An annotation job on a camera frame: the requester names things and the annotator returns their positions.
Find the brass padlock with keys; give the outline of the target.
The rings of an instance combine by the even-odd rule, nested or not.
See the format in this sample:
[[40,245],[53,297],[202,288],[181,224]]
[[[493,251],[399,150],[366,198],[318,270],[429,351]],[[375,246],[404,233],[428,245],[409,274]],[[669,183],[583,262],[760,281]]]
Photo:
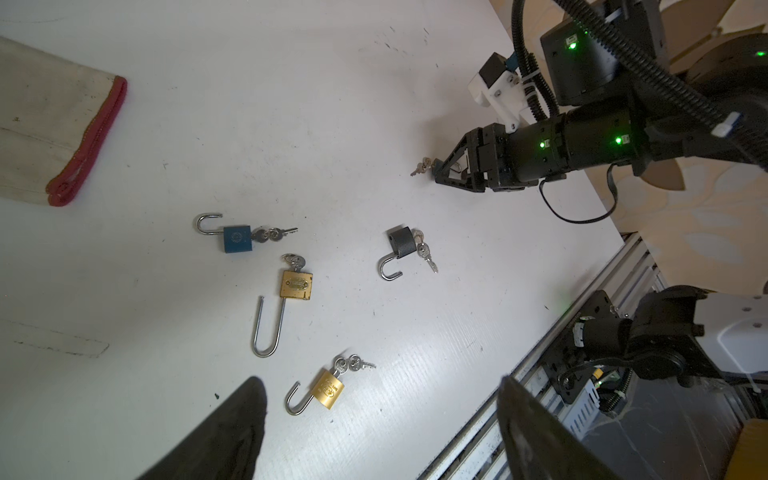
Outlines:
[[363,360],[357,354],[349,356],[339,355],[334,358],[330,369],[323,369],[321,371],[309,392],[298,403],[293,403],[293,397],[298,392],[301,383],[295,382],[293,384],[284,399],[285,410],[291,416],[299,416],[312,401],[317,401],[330,410],[340,398],[345,388],[341,380],[344,374],[376,368],[377,366],[374,363]]

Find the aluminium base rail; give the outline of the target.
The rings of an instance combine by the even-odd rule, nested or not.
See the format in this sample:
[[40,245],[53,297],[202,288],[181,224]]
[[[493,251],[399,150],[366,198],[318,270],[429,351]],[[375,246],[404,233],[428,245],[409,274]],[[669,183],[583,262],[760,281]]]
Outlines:
[[[638,232],[627,234],[624,246],[512,372],[515,380],[560,421],[567,422],[572,415],[573,423],[580,427],[577,431],[579,439],[584,437],[597,413],[587,409],[592,403],[590,400],[578,400],[573,405],[564,403],[545,374],[544,352],[585,305],[593,291],[604,291],[619,314],[627,317],[634,312],[639,299],[654,286],[664,287],[665,280],[650,248]],[[496,412],[496,395],[492,394],[419,477],[510,479],[512,474]]]

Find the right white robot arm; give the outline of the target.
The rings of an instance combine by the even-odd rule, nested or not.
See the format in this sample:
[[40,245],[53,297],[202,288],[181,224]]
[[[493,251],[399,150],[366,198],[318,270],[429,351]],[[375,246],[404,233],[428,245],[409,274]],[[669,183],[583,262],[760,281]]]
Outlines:
[[492,55],[472,81],[495,123],[466,133],[430,172],[481,193],[543,188],[596,166],[700,157],[767,164],[767,37],[738,37],[691,68],[669,69],[654,1],[564,1],[566,20],[525,43],[524,3],[511,7],[510,56]]

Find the white work glove red cuff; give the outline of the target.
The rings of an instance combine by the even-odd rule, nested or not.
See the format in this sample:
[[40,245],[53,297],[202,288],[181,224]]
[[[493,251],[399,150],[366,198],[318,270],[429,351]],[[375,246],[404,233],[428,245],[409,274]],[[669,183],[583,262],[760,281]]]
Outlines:
[[63,207],[88,178],[127,80],[3,37],[1,196]]

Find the small key set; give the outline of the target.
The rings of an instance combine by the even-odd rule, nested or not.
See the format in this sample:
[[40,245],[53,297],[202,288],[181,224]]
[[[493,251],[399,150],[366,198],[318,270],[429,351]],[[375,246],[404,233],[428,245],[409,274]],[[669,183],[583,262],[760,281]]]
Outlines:
[[432,170],[434,165],[434,159],[430,157],[424,157],[416,166],[416,168],[411,172],[411,176],[416,176],[419,174],[425,174]]

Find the brass padlock long shackle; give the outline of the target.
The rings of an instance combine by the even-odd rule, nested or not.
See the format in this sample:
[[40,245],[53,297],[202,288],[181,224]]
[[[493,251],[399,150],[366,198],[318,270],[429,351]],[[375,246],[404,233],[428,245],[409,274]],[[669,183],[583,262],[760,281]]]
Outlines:
[[280,281],[279,296],[281,302],[279,316],[277,325],[275,327],[273,341],[271,345],[264,350],[260,350],[258,348],[258,334],[262,319],[264,297],[260,296],[257,302],[257,310],[251,340],[251,349],[254,355],[258,358],[269,358],[277,350],[281,337],[287,301],[308,301],[311,299],[313,274],[304,270],[304,267],[306,266],[305,258],[298,254],[287,253],[282,256],[282,260],[288,265],[288,268],[283,271]]

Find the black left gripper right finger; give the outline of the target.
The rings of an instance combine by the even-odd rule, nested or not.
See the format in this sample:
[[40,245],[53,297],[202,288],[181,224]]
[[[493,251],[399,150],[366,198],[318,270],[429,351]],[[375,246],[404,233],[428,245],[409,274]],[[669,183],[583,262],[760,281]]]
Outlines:
[[513,376],[501,379],[497,420],[514,479],[616,479]]

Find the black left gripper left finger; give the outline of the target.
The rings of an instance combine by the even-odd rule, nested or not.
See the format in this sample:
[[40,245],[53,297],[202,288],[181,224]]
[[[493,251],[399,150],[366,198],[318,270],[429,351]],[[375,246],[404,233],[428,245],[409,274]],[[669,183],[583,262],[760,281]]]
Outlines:
[[253,478],[265,435],[266,414],[265,386],[252,376],[141,477]]

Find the black padlock with keys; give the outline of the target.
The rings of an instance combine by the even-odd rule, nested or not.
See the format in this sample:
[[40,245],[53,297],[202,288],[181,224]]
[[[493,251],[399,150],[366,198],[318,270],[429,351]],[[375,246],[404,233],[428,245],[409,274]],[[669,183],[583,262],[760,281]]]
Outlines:
[[425,235],[421,230],[412,230],[410,227],[402,226],[389,231],[388,240],[391,252],[383,256],[377,263],[377,272],[383,280],[394,281],[403,275],[401,271],[387,274],[384,271],[387,263],[414,253],[422,258],[434,273],[439,272],[439,268],[432,258],[431,249],[425,241]]

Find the small blue padlock with keys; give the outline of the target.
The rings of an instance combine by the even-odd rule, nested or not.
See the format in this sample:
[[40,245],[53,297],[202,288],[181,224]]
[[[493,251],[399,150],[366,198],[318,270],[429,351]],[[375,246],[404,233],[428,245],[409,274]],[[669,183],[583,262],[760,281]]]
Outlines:
[[296,233],[297,227],[277,228],[259,227],[252,229],[248,225],[222,226],[213,229],[207,228],[204,223],[208,220],[222,219],[221,213],[203,213],[194,221],[195,230],[205,236],[217,236],[221,238],[223,250],[226,254],[244,253],[253,250],[255,243],[278,242],[286,236]]

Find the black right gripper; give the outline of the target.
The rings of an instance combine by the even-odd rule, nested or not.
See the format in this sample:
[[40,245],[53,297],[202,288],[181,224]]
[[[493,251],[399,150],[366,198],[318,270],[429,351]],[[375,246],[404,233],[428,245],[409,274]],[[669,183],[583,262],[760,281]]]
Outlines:
[[446,160],[431,167],[437,184],[469,192],[515,191],[536,187],[543,179],[563,179],[567,160],[564,116],[507,133],[498,123],[467,133]]

